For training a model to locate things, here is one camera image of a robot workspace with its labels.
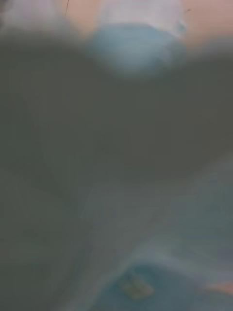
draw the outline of blurry object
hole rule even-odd
[[[227,282],[222,284],[210,285],[207,288],[215,292],[222,292],[225,294],[233,295],[233,283]]]
[[[182,36],[186,30],[180,0],[105,0],[100,24],[145,24]]]
[[[54,32],[62,19],[62,10],[53,0],[12,0],[2,17],[5,29],[16,28],[27,32]]]

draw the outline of blue cloth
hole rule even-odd
[[[99,28],[86,45],[92,57],[121,75],[155,75],[185,61],[184,44],[173,35],[144,24]]]

